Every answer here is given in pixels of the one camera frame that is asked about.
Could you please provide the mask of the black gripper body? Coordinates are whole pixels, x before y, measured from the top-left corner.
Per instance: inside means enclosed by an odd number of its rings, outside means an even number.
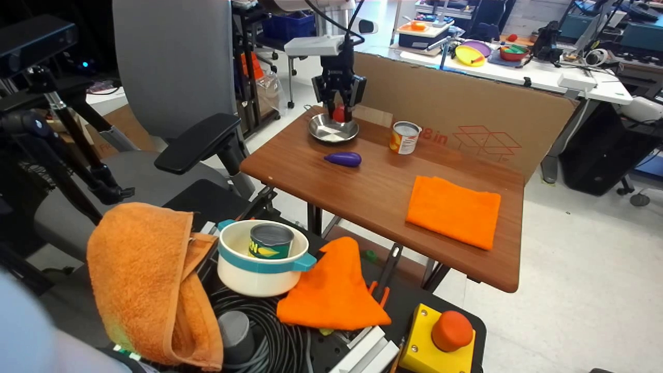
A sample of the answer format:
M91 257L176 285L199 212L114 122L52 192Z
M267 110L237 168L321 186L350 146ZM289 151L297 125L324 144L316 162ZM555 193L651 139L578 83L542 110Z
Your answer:
M355 73L355 57L324 57L324 73L312 79L312 91L319 101L332 106L341 98L347 106L357 106L362 99L367 79Z

